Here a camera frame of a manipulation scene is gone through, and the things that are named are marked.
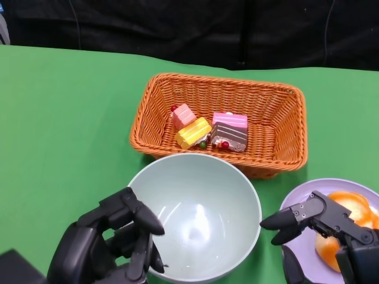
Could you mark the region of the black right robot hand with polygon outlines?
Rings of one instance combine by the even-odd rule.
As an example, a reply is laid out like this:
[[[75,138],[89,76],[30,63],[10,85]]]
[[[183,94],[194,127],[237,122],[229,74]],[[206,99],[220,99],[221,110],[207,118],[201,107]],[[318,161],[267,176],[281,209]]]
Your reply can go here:
[[[341,248],[336,259],[345,283],[378,283],[378,230],[359,226],[350,214],[344,206],[313,191],[306,201],[261,221],[262,228],[277,231],[271,243],[282,247],[287,283],[307,282],[295,254],[286,246],[307,227],[322,237],[338,239]]]

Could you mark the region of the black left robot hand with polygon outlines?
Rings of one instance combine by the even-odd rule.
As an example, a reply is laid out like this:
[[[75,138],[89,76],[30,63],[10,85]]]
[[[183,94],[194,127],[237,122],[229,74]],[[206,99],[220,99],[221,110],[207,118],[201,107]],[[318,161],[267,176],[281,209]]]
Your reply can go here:
[[[153,269],[164,272],[153,242],[164,235],[158,217],[132,188],[103,199],[63,234],[52,258],[49,283],[147,283]]]

